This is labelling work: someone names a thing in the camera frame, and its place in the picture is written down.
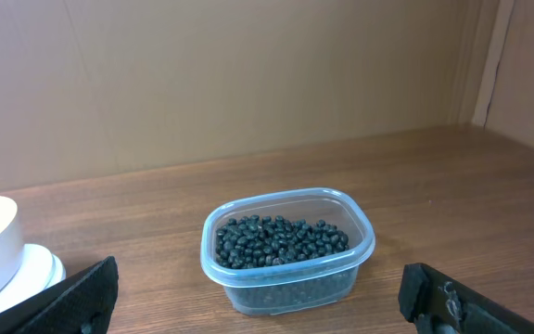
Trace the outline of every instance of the wall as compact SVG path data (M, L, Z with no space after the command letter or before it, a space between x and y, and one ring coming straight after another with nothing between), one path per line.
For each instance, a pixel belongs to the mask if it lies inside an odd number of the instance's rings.
M458 122L481 3L0 0L0 190Z
M534 147L534 0L516 0L486 127Z

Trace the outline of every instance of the wooden table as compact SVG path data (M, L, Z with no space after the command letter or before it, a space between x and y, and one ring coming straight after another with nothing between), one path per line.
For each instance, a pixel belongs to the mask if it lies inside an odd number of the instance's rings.
M248 317L199 265L207 215L233 199L329 186L376 233L341 302ZM414 333L399 314L407 263L428 263L534 321L534 150L472 128L437 128L4 193L28 242L69 274L117 258L111 333Z

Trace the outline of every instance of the clear plastic container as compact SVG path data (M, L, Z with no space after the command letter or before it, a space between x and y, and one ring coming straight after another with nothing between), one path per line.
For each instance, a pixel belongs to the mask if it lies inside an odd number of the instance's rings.
M283 215L310 224L324 219L350 237L350 249L318 259L253 269L229 269L215 262L216 230L228 219L252 214ZM277 315L336 302L348 293L358 268L375 249L368 218L348 195L307 188L239 199L212 212L203 227L201 267L224 286L234 308L246 315Z

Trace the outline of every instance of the plastic container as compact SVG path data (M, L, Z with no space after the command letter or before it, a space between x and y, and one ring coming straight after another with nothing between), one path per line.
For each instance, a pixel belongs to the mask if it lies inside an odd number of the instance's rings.
M290 221L319 219L350 237L350 249L318 259L284 265L229 269L215 262L216 230L228 219L252 214L283 215ZM201 267L224 286L234 308L246 315L277 315L336 302L350 293L359 265L374 251L375 233L348 195L329 188L307 188L239 199L208 216L201 239Z

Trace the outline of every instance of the wooden surface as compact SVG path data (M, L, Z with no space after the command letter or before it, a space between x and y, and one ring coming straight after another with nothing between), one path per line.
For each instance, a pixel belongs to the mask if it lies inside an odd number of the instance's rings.
M376 233L351 294L248 317L199 264L201 228L226 201L330 186ZM534 321L534 150L478 129L438 128L5 193L29 242L69 274L113 254L111 333L414 333L399 314L402 267L428 263Z

